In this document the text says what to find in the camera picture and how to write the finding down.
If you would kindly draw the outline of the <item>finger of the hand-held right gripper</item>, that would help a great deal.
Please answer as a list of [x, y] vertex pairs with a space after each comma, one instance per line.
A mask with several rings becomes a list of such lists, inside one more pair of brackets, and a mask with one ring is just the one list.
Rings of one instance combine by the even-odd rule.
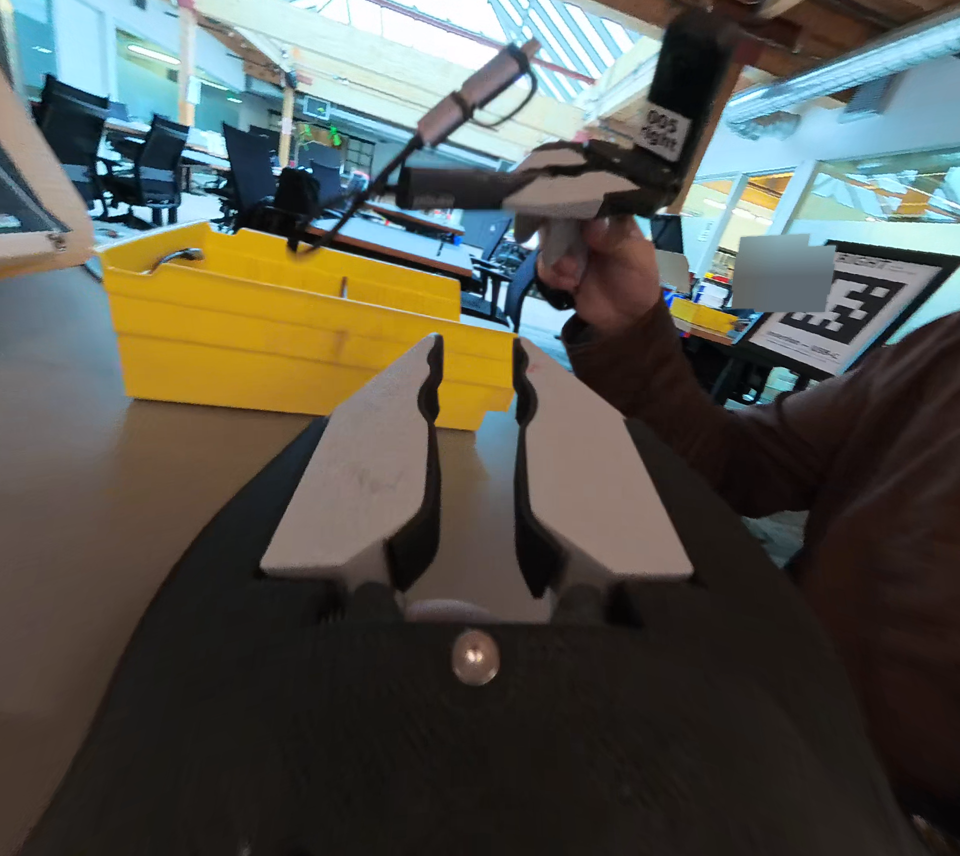
[[547, 142], [514, 167], [521, 178], [579, 178], [594, 172], [588, 142]]
[[545, 168], [525, 169], [501, 202], [501, 209], [533, 219], [589, 221], [599, 216], [608, 190], [602, 171], [552, 174]]

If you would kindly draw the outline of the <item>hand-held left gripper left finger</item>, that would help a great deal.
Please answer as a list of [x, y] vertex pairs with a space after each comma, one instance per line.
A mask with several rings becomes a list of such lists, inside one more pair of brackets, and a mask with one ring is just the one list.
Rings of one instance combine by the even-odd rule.
[[443, 337], [428, 334], [337, 406], [261, 557], [270, 578], [409, 591], [440, 542]]

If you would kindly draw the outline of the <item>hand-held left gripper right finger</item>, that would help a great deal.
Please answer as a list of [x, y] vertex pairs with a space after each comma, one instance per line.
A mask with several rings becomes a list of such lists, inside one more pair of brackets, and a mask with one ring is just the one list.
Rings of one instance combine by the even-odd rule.
[[531, 595], [688, 581], [693, 564], [621, 413], [524, 337], [512, 378], [514, 548]]

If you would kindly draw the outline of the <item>grey usb-c adapter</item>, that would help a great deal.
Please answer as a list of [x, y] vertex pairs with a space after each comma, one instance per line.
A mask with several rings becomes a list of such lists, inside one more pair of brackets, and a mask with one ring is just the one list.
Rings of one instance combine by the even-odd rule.
[[477, 126], [494, 129], [518, 115], [538, 92], [538, 79], [532, 64], [541, 47], [541, 41], [534, 37], [521, 46], [510, 44], [501, 48], [459, 89], [444, 97], [418, 121], [412, 140], [414, 149], [438, 147], [463, 125], [472, 122], [478, 110], [497, 100], [518, 81], [527, 79], [530, 91], [518, 106], [495, 122], [478, 121]]

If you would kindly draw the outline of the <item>yellow plastic bin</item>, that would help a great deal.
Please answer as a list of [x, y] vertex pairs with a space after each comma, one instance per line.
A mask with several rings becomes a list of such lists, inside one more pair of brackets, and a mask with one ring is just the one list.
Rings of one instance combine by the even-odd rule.
[[[202, 262], [163, 255], [200, 248]], [[98, 248], [126, 396], [328, 416], [430, 334], [443, 339], [438, 427], [477, 430], [514, 397], [513, 335], [461, 321], [461, 287], [409, 267], [206, 223]]]

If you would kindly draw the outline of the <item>person's right forearm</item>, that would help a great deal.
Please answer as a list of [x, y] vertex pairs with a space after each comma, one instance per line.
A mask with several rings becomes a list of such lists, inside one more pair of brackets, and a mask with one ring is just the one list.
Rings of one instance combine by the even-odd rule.
[[697, 382], [663, 303], [619, 334], [575, 315], [562, 336], [582, 382], [744, 517], [805, 513], [813, 531], [878, 505], [882, 524], [958, 525], [958, 312], [846, 374], [740, 409]]

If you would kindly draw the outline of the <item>person's right hand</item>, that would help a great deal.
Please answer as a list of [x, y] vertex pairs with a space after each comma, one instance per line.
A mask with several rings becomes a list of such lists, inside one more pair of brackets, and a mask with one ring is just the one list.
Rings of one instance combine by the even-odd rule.
[[581, 253], [554, 262], [537, 258], [537, 276], [568, 294], [575, 314], [594, 337], [623, 334], [662, 299], [656, 251], [632, 217], [579, 224]]

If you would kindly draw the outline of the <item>brown office desk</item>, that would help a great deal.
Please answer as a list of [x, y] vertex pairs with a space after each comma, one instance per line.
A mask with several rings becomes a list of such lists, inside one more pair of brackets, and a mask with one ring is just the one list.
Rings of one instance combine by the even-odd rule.
[[356, 250], [369, 258], [461, 282], [474, 274], [472, 257], [462, 245], [378, 223], [359, 214], [348, 220], [326, 245], [336, 250]]

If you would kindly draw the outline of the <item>black backpack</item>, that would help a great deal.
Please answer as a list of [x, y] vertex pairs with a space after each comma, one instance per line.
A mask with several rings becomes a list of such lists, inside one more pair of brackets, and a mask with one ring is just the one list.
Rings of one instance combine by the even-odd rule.
[[311, 172], [283, 167], [270, 206], [272, 231], [290, 237], [323, 217], [319, 184]]

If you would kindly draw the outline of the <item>black framed marker sign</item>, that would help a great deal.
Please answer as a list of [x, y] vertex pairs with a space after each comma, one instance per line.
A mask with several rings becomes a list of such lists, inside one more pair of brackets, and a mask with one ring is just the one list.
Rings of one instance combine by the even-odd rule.
[[733, 346], [750, 363], [821, 382], [886, 343], [957, 272], [956, 255], [830, 239], [831, 289], [820, 312], [767, 312]]

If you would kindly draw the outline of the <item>black office chair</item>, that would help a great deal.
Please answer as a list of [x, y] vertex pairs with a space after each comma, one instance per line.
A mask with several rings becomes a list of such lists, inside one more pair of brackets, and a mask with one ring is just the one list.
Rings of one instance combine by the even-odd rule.
[[274, 200], [279, 178], [274, 173], [272, 146], [265, 135], [241, 130], [225, 121], [221, 129], [230, 166], [233, 210], [239, 222], [258, 204]]
[[189, 126], [153, 114], [144, 141], [132, 150], [131, 167], [104, 161], [101, 186], [115, 214], [109, 219], [131, 230], [151, 230], [178, 222], [182, 203], [180, 167]]
[[35, 122], [78, 191], [89, 213], [96, 204], [100, 216], [109, 213], [98, 172], [98, 159], [111, 101], [90, 94], [47, 73], [39, 102], [32, 108]]

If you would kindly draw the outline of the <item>computer monitor with silver stand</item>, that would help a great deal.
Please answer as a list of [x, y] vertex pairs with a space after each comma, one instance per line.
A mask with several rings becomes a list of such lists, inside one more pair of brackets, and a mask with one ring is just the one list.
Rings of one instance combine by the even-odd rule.
[[1, 74], [1, 279], [81, 266], [93, 256], [85, 202]]

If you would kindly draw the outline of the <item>silver ventilation duct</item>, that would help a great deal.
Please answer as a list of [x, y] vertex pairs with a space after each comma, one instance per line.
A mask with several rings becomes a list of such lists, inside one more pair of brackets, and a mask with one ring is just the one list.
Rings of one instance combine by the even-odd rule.
[[730, 98], [721, 121], [741, 130], [753, 120], [811, 100], [888, 78], [959, 50], [959, 10], [898, 27], [844, 55]]

